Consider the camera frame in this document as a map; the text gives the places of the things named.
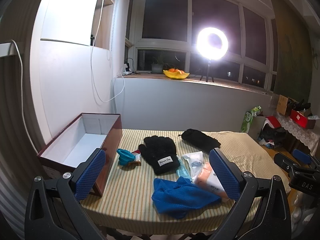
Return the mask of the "small snack wrapper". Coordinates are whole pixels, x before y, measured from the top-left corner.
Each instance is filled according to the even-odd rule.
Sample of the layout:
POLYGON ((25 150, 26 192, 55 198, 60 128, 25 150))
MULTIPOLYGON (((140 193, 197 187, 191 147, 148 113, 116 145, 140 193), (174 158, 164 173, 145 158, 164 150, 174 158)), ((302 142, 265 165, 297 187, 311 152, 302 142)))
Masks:
POLYGON ((134 160, 129 162, 129 165, 141 165, 141 154, 140 150, 136 150, 131 153, 134 156, 134 160))

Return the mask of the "dark red cardboard box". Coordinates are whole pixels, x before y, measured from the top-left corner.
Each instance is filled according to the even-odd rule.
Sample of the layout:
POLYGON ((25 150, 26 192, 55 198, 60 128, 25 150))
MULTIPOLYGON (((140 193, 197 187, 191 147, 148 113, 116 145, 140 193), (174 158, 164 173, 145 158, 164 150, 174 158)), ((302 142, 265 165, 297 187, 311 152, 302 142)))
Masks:
POLYGON ((97 148, 103 150, 106 162, 90 194, 102 196, 116 150, 123 136, 120 114, 82 113, 60 131, 38 154, 50 178, 72 172, 97 148))

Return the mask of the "black light tripod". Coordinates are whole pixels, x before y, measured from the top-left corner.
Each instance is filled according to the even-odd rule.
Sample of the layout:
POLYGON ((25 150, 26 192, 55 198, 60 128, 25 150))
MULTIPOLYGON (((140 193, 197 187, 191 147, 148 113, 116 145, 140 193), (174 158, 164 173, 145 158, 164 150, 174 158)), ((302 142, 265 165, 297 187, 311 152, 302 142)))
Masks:
POLYGON ((211 81, 214 82, 212 66, 213 66, 213 62, 209 61, 207 65, 207 70, 204 73, 202 73, 200 77, 200 81, 204 80, 205 82, 208 82, 209 79, 211 79, 211 81))

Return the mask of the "black knit glove with label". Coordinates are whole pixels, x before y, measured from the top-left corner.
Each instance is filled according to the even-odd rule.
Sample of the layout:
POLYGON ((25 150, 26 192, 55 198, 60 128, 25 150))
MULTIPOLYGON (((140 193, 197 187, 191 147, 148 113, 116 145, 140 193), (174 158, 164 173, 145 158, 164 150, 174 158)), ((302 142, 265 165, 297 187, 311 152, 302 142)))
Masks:
POLYGON ((153 168, 155 175, 175 171, 180 167, 174 141, 169 137, 146 137, 138 146, 143 159, 153 168))

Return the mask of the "white plastic packet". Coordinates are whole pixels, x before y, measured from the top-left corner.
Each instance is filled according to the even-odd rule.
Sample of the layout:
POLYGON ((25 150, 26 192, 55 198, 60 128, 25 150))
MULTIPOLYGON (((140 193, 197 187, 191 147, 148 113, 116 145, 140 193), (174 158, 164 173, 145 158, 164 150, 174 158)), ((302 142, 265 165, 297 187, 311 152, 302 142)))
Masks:
POLYGON ((182 158, 188 162, 190 176, 195 180, 204 166, 203 152, 193 152, 182 155, 182 158))

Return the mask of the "potted plant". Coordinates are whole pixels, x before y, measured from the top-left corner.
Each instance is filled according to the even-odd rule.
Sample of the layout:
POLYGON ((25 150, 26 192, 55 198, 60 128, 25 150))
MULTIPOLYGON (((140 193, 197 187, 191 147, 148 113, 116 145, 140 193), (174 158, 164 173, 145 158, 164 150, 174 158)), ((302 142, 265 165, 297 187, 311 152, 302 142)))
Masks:
POLYGON ((153 62, 151 64, 151 73, 152 74, 162 74, 164 66, 163 55, 160 54, 157 57, 153 57, 153 62))

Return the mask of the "teal collapsible cup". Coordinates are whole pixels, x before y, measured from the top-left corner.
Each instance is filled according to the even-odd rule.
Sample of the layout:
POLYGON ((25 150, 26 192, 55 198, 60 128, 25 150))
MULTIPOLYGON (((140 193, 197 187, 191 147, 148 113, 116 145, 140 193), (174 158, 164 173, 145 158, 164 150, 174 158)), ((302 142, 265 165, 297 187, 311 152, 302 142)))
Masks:
POLYGON ((119 148, 117 149, 117 153, 119 155, 119 158, 118 158, 119 165, 121 166, 126 166, 129 163, 134 162, 136 160, 136 156, 128 150, 119 148))

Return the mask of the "oranges in bowl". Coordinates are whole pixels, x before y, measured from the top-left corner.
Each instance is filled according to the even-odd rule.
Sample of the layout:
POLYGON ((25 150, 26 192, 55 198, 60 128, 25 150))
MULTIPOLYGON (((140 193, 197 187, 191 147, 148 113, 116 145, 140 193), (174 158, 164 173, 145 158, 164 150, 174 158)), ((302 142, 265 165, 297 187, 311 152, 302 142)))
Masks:
POLYGON ((175 68, 170 68, 168 71, 171 73, 185 74, 185 72, 183 70, 179 70, 179 69, 175 69, 175 68))

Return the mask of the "lace covered side table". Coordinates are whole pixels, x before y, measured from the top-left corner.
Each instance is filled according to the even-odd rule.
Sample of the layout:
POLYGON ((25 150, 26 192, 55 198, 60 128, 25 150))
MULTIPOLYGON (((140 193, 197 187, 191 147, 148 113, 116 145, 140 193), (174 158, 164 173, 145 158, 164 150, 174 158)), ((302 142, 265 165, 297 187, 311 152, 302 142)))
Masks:
POLYGON ((279 113, 276 113, 274 116, 285 130, 310 150, 312 156, 315 156, 319 152, 319 127, 315 126, 314 129, 304 129, 288 116, 279 113))

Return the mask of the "blue microfiber cloth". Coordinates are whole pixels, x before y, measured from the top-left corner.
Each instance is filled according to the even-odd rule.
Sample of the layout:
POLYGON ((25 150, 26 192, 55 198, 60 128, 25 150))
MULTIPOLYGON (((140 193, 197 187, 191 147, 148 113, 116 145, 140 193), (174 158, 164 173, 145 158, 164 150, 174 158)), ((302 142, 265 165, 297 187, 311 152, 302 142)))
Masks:
POLYGON ((207 205, 221 203, 221 197, 197 187, 183 177, 177 181, 155 178, 153 187, 151 199, 157 212, 174 219, 182 219, 188 212, 207 205))

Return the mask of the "brown cardboard box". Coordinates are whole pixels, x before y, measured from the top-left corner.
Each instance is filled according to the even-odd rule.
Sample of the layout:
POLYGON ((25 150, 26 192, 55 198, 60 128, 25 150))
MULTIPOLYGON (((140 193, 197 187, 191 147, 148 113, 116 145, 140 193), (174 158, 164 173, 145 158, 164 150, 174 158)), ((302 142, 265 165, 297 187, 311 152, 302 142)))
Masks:
POLYGON ((283 95, 279 95, 276 111, 278 114, 290 116, 293 107, 297 101, 283 95))

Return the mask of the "red cloth pile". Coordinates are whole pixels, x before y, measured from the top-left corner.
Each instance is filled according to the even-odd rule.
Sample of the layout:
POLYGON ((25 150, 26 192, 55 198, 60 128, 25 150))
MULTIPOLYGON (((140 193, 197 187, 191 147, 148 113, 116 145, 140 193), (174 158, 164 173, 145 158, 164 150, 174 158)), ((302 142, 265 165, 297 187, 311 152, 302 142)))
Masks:
POLYGON ((267 116, 264 121, 264 125, 270 126, 272 129, 280 128, 281 124, 275 116, 267 116))

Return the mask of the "green white package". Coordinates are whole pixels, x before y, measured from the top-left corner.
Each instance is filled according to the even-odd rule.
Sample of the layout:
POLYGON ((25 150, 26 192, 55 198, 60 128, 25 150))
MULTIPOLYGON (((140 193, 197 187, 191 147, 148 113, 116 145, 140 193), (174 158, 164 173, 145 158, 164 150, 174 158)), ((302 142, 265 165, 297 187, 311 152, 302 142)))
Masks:
POLYGON ((240 128, 240 133, 248 133, 250 126, 253 122, 253 119, 259 116, 262 113, 262 108, 260 106, 256 106, 250 111, 247 111, 244 115, 242 125, 240 128))

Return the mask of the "yellow fruit bowl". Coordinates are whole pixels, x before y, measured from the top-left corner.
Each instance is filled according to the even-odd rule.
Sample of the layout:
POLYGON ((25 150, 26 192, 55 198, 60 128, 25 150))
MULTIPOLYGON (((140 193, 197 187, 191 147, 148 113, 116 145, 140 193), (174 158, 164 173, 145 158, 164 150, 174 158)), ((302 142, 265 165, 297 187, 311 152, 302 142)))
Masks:
POLYGON ((168 70, 163 70, 163 74, 171 79, 183 80, 189 76, 189 73, 180 74, 180 73, 171 73, 168 70))

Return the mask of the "pink item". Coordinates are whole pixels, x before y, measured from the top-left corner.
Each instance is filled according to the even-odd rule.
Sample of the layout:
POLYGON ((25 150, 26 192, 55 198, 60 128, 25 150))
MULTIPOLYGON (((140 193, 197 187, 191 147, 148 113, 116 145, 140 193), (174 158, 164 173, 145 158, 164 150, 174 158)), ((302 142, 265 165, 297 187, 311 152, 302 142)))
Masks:
POLYGON ((208 162, 203 165, 201 171, 194 180, 194 184, 203 190, 221 197, 223 201, 229 200, 222 184, 208 162))

